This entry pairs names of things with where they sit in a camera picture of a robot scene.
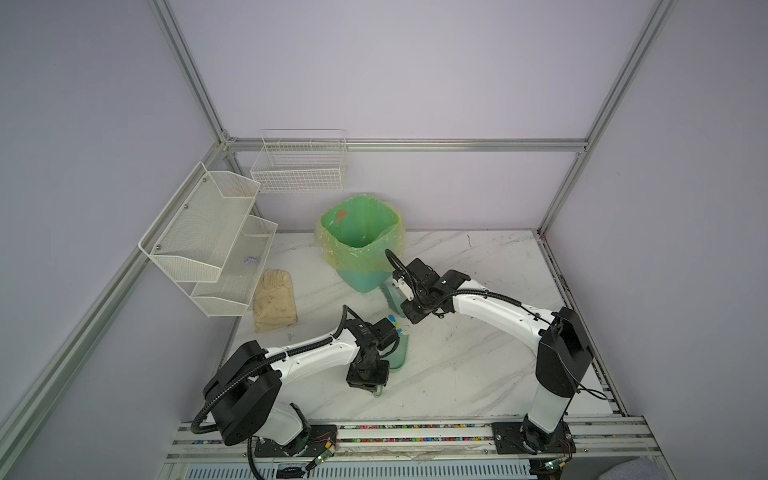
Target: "white marble surface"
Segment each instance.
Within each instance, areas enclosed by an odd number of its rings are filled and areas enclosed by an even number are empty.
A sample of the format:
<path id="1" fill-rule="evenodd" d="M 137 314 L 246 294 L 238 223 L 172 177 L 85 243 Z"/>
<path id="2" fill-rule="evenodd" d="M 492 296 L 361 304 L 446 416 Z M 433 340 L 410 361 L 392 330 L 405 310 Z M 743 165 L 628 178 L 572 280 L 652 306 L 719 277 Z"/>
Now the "white marble surface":
<path id="1" fill-rule="evenodd" d="M 531 305 L 559 309 L 563 303 L 533 234 L 527 230 L 408 232 L 404 263 L 421 258 L 439 274 L 467 273 L 491 290 Z M 390 313 L 380 290 L 357 293 L 323 260 L 311 233 L 278 233 L 266 268 L 293 279 L 299 322 L 268 333 L 253 330 L 253 312 L 243 316 L 233 342 L 257 339 L 281 346 L 333 331 L 342 305 L 375 323 Z M 524 415 L 536 388 L 535 357 L 514 337 L 459 314 L 430 316 L 418 325 L 398 318 L 410 335 L 405 365 L 391 372 L 384 394 L 349 388 L 347 367 L 334 367 L 287 386 L 282 402 L 295 402 L 310 419 L 450 419 Z M 600 389 L 593 369 L 584 384 Z M 577 394 L 570 415 L 610 415 L 606 401 Z"/>

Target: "aluminum frame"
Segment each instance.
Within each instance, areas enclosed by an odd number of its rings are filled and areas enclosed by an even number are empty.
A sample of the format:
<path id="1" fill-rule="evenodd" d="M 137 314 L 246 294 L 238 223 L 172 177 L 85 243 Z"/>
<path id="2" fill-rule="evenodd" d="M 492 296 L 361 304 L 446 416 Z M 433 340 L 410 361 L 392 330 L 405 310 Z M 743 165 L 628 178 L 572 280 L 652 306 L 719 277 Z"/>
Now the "aluminum frame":
<path id="1" fill-rule="evenodd" d="M 592 156 L 592 152 L 603 137 L 603 133 L 605 133 L 608 124 L 611 122 L 621 101 L 627 94 L 627 90 L 632 84 L 632 81 L 637 76 L 637 71 L 648 56 L 650 48 L 661 33 L 664 24 L 667 23 L 667 19 L 671 15 L 676 4 L 677 0 L 657 0 L 656 5 L 654 5 L 654 8 L 650 11 L 640 34 L 637 36 L 637 40 L 635 40 L 634 45 L 632 45 L 627 60 L 621 67 L 621 71 L 619 71 L 619 75 L 616 77 L 616 80 L 611 87 L 611 91 L 605 98 L 597 117 L 592 123 L 592 127 L 589 129 L 589 134 L 587 135 L 587 147 L 584 149 L 584 152 L 576 154 L 574 162 L 571 164 L 571 168 L 565 175 L 563 183 L 555 194 L 554 199 L 552 199 L 552 203 L 547 209 L 544 219 L 541 221 L 541 225 L 538 228 L 540 234 L 545 235 L 552 227 L 554 219 L 558 213 L 560 213 L 560 209 L 563 207 L 568 195 L 571 194 L 576 181 L 581 176 L 581 172 L 583 172 L 584 168 L 587 166 L 587 162 Z"/>
<path id="2" fill-rule="evenodd" d="M 565 302 L 565 305 L 574 310 L 578 315 L 583 319 L 584 316 L 581 314 L 581 311 L 578 309 L 578 305 L 576 304 L 576 300 L 574 300 L 573 294 L 571 293 L 571 289 L 568 288 L 568 284 L 565 282 L 565 277 L 563 276 L 563 273 L 560 271 L 560 267 L 558 266 L 557 260 L 554 259 L 554 254 L 552 253 L 552 250 L 549 248 L 549 244 L 547 243 L 547 240 L 542 235 L 537 235 L 536 232 L 534 232 L 534 237 L 536 237 L 536 243 L 538 243 L 539 250 L 541 250 L 541 255 L 544 257 L 545 262 L 547 263 L 547 268 L 549 269 L 549 273 L 552 275 L 552 279 L 554 280 L 554 284 L 557 286 L 560 297 L 562 297 L 563 301 Z M 600 384 L 603 386 L 603 390 L 608 388 L 609 392 L 604 392 L 606 395 L 608 395 L 608 403 L 611 404 L 611 406 L 614 407 L 614 411 L 618 412 L 622 415 L 628 415 L 627 408 L 624 406 L 624 402 L 621 400 L 621 397 L 618 394 L 618 390 L 616 389 L 616 385 L 614 384 L 613 379 L 611 378 L 611 375 L 608 373 L 608 369 L 605 366 L 605 362 L 603 361 L 602 356 L 600 355 L 600 351 L 597 348 L 597 346 L 594 344 L 594 339 L 592 338 L 592 335 L 589 333 L 589 328 L 587 326 L 586 322 L 582 322 L 584 324 L 584 331 L 587 333 L 587 338 L 589 338 L 589 343 L 592 344 L 592 352 L 594 354 L 593 359 L 593 366 L 595 367 L 595 372 L 598 375 L 598 379 L 600 380 Z"/>
<path id="3" fill-rule="evenodd" d="M 411 425 L 439 423 L 470 423 L 485 424 L 522 420 L 521 416 L 510 416 L 493 419 L 450 419 L 445 421 L 419 420 L 408 421 L 357 421 L 339 422 L 323 421 L 335 425 Z M 574 436 L 576 450 L 574 456 L 605 457 L 605 456 L 648 456 L 661 457 L 653 432 L 643 417 L 574 417 L 566 418 L 571 433 Z M 494 453 L 495 445 L 492 440 L 476 441 L 432 441 L 432 442 L 351 442 L 351 439 L 387 439 L 402 438 L 417 432 L 419 437 L 440 438 L 451 436 L 484 437 L 491 436 L 490 426 L 478 426 L 464 429 L 450 428 L 420 428 L 420 429 L 340 429 L 336 442 L 335 462 L 355 462 L 360 460 L 403 460 L 403 459 L 445 459 L 469 460 L 478 458 L 549 458 L 556 454 L 539 455 L 498 455 Z M 226 446 L 221 443 L 219 432 L 195 435 L 189 430 L 189 423 L 183 423 L 174 439 L 165 459 L 167 464 L 177 463 L 228 463 L 245 462 L 243 445 Z"/>
<path id="4" fill-rule="evenodd" d="M 192 90 L 195 100 L 197 100 L 197 105 L 200 107 L 211 133 L 219 139 L 219 142 L 225 141 L 228 138 L 227 132 L 221 126 L 219 115 L 216 113 L 216 108 L 214 108 L 214 104 L 210 100 L 210 95 L 205 88 L 203 78 L 200 76 L 200 71 L 197 70 L 192 53 L 187 46 L 187 41 L 184 40 L 184 35 L 181 33 L 179 22 L 176 19 L 176 15 L 174 15 L 173 9 L 170 7 L 170 3 L 168 0 L 147 1 L 157 19 L 157 23 L 160 24 L 160 30 L 168 42 L 170 51 L 174 54 L 184 80 L 187 82 L 190 90 Z M 240 174 L 238 170 L 239 168 L 233 171 L 236 174 Z"/>
<path id="5" fill-rule="evenodd" d="M 259 150 L 261 148 L 260 140 L 238 140 L 227 135 L 210 99 L 210 95 L 207 93 L 200 72 L 194 63 L 190 49 L 184 40 L 168 0 L 148 0 L 148 3 L 157 18 L 175 60 L 179 64 L 185 81 L 200 106 L 212 134 L 217 138 L 213 147 L 208 151 L 204 163 L 209 167 L 220 160 L 224 160 L 230 165 L 232 171 L 242 174 L 240 165 L 235 158 L 236 152 Z M 571 304 L 572 308 L 575 308 L 570 290 L 562 279 L 554 257 L 545 242 L 544 235 L 551 227 L 562 204 L 572 191 L 575 182 L 578 180 L 591 156 L 591 152 L 605 132 L 618 105 L 626 95 L 627 89 L 636 76 L 637 70 L 646 58 L 651 45 L 658 37 L 676 3 L 677 0 L 658 0 L 655 4 L 586 139 L 352 139 L 349 141 L 349 150 L 575 152 L 574 162 L 538 228 L 538 232 L 541 235 L 540 247 L 545 254 L 545 259 L 550 266 L 555 282 L 558 288 L 561 289 L 564 299 Z M 197 178 L 187 179 L 187 182 L 170 199 L 164 209 L 164 214 L 167 215 L 162 216 L 163 220 L 170 221 L 172 212 L 178 208 L 177 203 L 184 198 L 184 191 L 190 187 L 190 180 L 193 181 L 192 184 L 194 185 Z M 260 216 L 255 206 L 254 213 Z M 158 224 L 157 228 L 162 231 L 164 227 Z M 148 258 L 138 248 L 135 248 L 118 273 L 105 287 L 96 303 L 89 309 L 83 320 L 48 364 L 45 371 L 10 415 L 8 421 L 0 428 L 0 480 L 5 478 L 13 469 L 15 462 L 21 458 L 31 441 L 39 433 L 53 408 L 55 408 L 58 401 L 66 393 L 67 388 L 87 361 L 90 353 L 111 325 L 111 322 L 116 317 L 125 299 L 130 295 L 135 283 L 141 277 L 141 273 L 148 263 Z M 233 333 L 236 331 L 238 323 L 239 318 L 233 322 Z M 613 382 L 607 374 L 607 370 L 605 370 L 602 361 L 599 359 L 597 351 L 595 352 L 595 358 L 603 370 L 603 377 L 607 385 L 613 392 L 616 392 L 613 388 Z M 616 396 L 615 402 L 619 409 L 625 412 L 621 399 Z M 601 420 L 590 419 L 590 422 L 594 424 L 601 422 Z M 654 458 L 657 459 L 660 465 L 663 465 L 668 475 L 673 478 L 674 476 L 664 457 L 661 456 L 660 451 Z M 163 472 L 169 475 L 168 478 L 176 478 L 177 475 L 181 474 L 181 471 L 173 466 L 164 468 Z"/>
<path id="6" fill-rule="evenodd" d="M 231 138 L 233 152 L 259 151 L 260 138 Z M 573 151 L 587 148 L 583 138 L 348 138 L 347 151 Z"/>
<path id="7" fill-rule="evenodd" d="M 224 153 L 224 145 L 218 141 L 214 143 L 203 159 L 206 168 L 222 160 Z M 199 169 L 197 175 L 190 175 L 179 187 L 161 215 L 152 224 L 151 235 L 159 235 L 164 230 L 203 172 L 203 169 Z M 135 247 L 3 424 L 0 429 L 0 478 L 8 475 L 40 432 L 45 421 L 120 312 L 120 308 L 148 263 L 147 256 Z"/>

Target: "trash can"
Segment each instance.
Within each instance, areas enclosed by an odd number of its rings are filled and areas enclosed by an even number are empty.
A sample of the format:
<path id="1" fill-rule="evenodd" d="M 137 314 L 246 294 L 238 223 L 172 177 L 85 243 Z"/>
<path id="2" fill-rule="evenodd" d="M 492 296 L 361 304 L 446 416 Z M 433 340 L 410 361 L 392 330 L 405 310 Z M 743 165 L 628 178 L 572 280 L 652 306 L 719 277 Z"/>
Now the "trash can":
<path id="1" fill-rule="evenodd" d="M 402 255 L 400 212 L 371 195 L 357 195 L 325 212 L 315 227 L 323 258 L 353 289 L 370 292 L 392 275 L 384 250 Z"/>

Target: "wire mesh basket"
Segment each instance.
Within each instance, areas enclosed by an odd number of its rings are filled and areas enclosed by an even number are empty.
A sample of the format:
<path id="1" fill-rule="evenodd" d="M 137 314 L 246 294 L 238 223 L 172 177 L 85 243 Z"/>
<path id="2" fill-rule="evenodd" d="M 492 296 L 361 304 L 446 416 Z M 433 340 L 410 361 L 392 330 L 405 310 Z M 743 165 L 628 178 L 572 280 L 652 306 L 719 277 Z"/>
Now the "wire mesh basket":
<path id="1" fill-rule="evenodd" d="M 259 191 L 250 178 L 203 169 L 182 208 L 145 251 L 177 283 L 219 280 Z"/>
<path id="2" fill-rule="evenodd" d="M 259 283 L 277 223 L 248 215 L 216 283 L 198 283 L 190 298 L 208 316 L 242 316 Z"/>
<path id="3" fill-rule="evenodd" d="M 342 191 L 346 179 L 344 130 L 264 130 L 251 177 L 268 194 Z"/>

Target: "black mounting plate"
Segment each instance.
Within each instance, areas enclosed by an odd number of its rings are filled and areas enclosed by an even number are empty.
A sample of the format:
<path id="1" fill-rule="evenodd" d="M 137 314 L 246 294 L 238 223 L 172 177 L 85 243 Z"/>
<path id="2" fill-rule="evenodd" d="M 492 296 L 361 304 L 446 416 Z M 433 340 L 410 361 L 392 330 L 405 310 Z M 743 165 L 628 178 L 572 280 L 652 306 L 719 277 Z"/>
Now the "black mounting plate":
<path id="1" fill-rule="evenodd" d="M 326 451 L 326 443 L 329 440 L 333 443 L 336 443 L 336 426 L 310 425 L 310 428 L 312 429 L 310 432 L 310 440 L 306 443 L 306 449 L 301 452 L 301 456 L 315 458 Z M 283 451 L 283 447 L 277 445 L 277 443 L 275 443 L 273 440 L 254 439 L 253 447 L 255 448 L 253 456 L 256 458 L 291 458 L 287 453 Z"/>
<path id="2" fill-rule="evenodd" d="M 523 446 L 525 436 L 520 431 L 523 425 L 523 421 L 520 422 L 495 422 L 491 424 L 491 430 L 493 431 L 493 441 L 496 444 L 496 453 L 499 455 L 511 455 L 525 453 L 530 455 L 531 453 Z M 542 453 L 552 453 L 560 455 L 563 452 L 568 452 L 568 447 L 563 445 L 559 440 L 567 442 L 571 447 L 571 453 L 576 451 L 576 445 L 574 444 L 571 430 L 565 422 L 560 422 L 558 427 L 554 430 L 554 442 Z"/>
<path id="3" fill-rule="evenodd" d="M 354 365 L 349 366 L 349 370 L 346 373 L 347 385 L 357 388 L 368 390 L 369 392 L 375 392 L 376 387 L 386 386 L 389 379 L 389 360 L 379 360 L 379 368 L 372 372 L 371 378 L 363 380 L 360 378 Z"/>

